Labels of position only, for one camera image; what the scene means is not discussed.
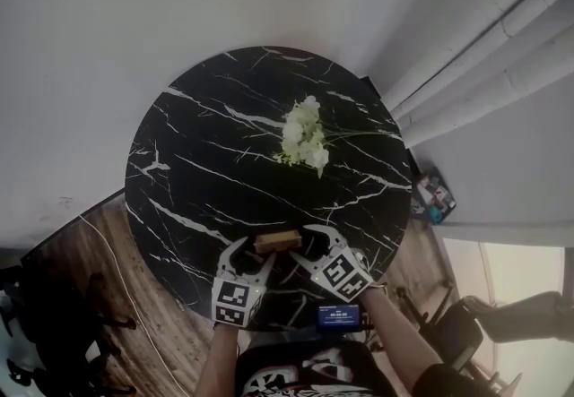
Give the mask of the white flower bouquet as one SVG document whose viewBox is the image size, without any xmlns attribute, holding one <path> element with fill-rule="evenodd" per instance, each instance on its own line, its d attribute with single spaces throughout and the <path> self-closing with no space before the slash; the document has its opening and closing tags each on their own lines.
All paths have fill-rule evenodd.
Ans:
<svg viewBox="0 0 574 397">
<path fill-rule="evenodd" d="M 329 149 L 335 147 L 337 142 L 375 135 L 398 138 L 386 130 L 336 128 L 320 117 L 320 109 L 317 98 L 308 95 L 302 101 L 295 101 L 291 110 L 283 115 L 281 151 L 273 155 L 276 162 L 289 167 L 312 168 L 321 178 L 330 161 Z"/>
</svg>

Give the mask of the black device with blue screen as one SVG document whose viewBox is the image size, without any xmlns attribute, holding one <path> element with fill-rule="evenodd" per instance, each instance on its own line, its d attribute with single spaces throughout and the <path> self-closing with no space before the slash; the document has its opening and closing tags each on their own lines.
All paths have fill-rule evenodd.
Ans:
<svg viewBox="0 0 574 397">
<path fill-rule="evenodd" d="M 316 327 L 322 333 L 361 332 L 362 308 L 356 303 L 319 305 Z"/>
</svg>

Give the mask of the round black marble table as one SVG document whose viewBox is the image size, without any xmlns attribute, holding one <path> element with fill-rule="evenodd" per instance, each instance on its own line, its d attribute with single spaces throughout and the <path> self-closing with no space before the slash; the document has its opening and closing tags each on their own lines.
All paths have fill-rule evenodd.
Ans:
<svg viewBox="0 0 574 397">
<path fill-rule="evenodd" d="M 322 173 L 275 160 L 285 115 L 307 97 L 336 134 Z M 412 189 L 402 137 L 372 88 L 322 56 L 261 46 L 205 58 L 160 94 L 135 134 L 125 198 L 153 275 L 210 317 L 220 256 L 250 234 L 331 226 L 380 278 Z"/>
</svg>

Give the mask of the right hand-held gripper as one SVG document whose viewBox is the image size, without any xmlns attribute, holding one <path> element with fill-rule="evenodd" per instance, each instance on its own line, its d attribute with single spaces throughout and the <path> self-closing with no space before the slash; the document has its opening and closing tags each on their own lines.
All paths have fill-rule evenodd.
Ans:
<svg viewBox="0 0 574 397">
<path fill-rule="evenodd" d="M 334 227 L 307 224 L 303 229 L 319 241 L 324 248 L 324 255 L 330 255 L 345 247 L 344 237 Z M 373 283 L 366 267 L 350 247 L 337 251 L 327 259 L 324 255 L 308 259 L 307 256 L 292 251 L 289 255 L 311 274 L 311 279 L 317 285 L 344 302 L 350 303 Z"/>
</svg>

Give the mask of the small brown wooden block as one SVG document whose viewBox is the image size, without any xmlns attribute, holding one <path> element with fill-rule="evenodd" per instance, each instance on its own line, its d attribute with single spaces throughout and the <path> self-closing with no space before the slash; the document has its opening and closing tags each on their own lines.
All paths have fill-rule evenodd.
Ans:
<svg viewBox="0 0 574 397">
<path fill-rule="evenodd" d="M 298 249 L 302 246 L 302 237 L 297 229 L 258 235 L 253 244 L 258 255 Z"/>
</svg>

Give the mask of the black tray of small items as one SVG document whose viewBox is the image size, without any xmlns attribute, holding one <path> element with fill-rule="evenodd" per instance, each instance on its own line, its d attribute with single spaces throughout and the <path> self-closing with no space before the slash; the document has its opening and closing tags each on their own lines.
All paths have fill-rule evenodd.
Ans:
<svg viewBox="0 0 574 397">
<path fill-rule="evenodd" d="M 429 215 L 431 205 L 436 205 L 441 209 L 443 221 L 457 206 L 454 196 L 450 193 L 444 177 L 437 168 L 430 169 L 419 177 L 414 184 L 410 206 L 412 217 L 416 220 L 439 225 L 434 224 L 431 220 Z"/>
</svg>

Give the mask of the black swivel chair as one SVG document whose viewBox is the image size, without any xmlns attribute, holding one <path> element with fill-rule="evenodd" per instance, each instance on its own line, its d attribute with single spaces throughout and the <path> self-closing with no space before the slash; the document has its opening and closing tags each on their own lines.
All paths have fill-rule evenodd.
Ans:
<svg viewBox="0 0 574 397">
<path fill-rule="evenodd" d="M 103 282 L 100 273 L 89 278 L 83 294 L 68 280 L 52 280 L 21 265 L 0 269 L 0 291 L 11 308 L 0 307 L 0 319 L 8 334 L 17 321 L 24 337 L 38 353 L 41 367 L 26 369 L 8 359 L 10 378 L 17 384 L 35 384 L 45 397 L 131 397 L 136 388 L 107 385 L 103 374 L 109 358 L 121 350 L 108 341 L 105 326 L 134 330 L 136 322 L 101 315 L 91 305 L 94 285 Z"/>
</svg>

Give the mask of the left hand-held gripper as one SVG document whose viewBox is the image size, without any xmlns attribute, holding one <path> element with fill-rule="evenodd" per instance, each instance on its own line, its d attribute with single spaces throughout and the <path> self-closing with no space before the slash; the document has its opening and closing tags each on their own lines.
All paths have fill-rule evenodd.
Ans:
<svg viewBox="0 0 574 397">
<path fill-rule="evenodd" d="M 239 274 L 238 261 L 247 245 L 248 237 L 242 237 L 220 255 L 212 287 L 212 319 L 216 323 L 248 326 L 261 306 L 276 253 L 268 255 L 259 272 Z"/>
</svg>

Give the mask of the black printed t-shirt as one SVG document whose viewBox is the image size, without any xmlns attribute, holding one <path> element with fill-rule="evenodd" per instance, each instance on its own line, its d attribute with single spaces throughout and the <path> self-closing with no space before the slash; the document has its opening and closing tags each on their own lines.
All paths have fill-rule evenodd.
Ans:
<svg viewBox="0 0 574 397">
<path fill-rule="evenodd" d="M 443 362 L 428 368 L 410 394 L 489 397 L 487 389 Z M 238 359 L 236 395 L 398 397 L 364 344 L 327 340 L 279 343 L 248 350 Z"/>
</svg>

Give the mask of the person's right forearm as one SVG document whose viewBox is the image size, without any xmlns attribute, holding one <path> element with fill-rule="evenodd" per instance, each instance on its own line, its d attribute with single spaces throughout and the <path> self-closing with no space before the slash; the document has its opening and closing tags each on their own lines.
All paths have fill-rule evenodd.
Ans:
<svg viewBox="0 0 574 397">
<path fill-rule="evenodd" d="M 370 316 L 388 359 L 411 393 L 423 373 L 441 364 L 438 353 L 380 289 L 369 288 L 360 301 Z"/>
</svg>

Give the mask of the person's left forearm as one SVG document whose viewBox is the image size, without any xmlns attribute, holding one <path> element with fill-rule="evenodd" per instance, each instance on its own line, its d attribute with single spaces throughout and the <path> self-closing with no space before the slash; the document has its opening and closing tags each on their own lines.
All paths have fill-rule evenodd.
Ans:
<svg viewBox="0 0 574 397">
<path fill-rule="evenodd" d="M 239 329 L 216 324 L 208 358 L 209 397 L 234 397 Z"/>
</svg>

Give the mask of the dark grey chair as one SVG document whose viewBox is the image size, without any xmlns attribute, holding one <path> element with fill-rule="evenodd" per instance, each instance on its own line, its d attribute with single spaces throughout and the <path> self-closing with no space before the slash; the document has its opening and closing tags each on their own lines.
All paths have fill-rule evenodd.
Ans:
<svg viewBox="0 0 574 397">
<path fill-rule="evenodd" d="M 457 372 L 465 371 L 491 390 L 498 376 L 482 377 L 472 364 L 483 339 L 487 337 L 497 344 L 543 339 L 574 343 L 574 302 L 556 291 L 505 306 L 491 306 L 478 297 L 467 296 L 440 318 L 424 324 L 420 333 L 444 364 Z"/>
</svg>

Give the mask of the bright window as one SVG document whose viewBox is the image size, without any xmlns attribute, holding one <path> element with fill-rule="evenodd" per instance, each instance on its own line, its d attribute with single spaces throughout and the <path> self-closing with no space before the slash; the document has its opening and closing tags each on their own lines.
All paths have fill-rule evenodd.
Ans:
<svg viewBox="0 0 574 397">
<path fill-rule="evenodd" d="M 562 291 L 565 250 L 445 238 L 460 297 L 507 305 L 547 291 Z"/>
</svg>

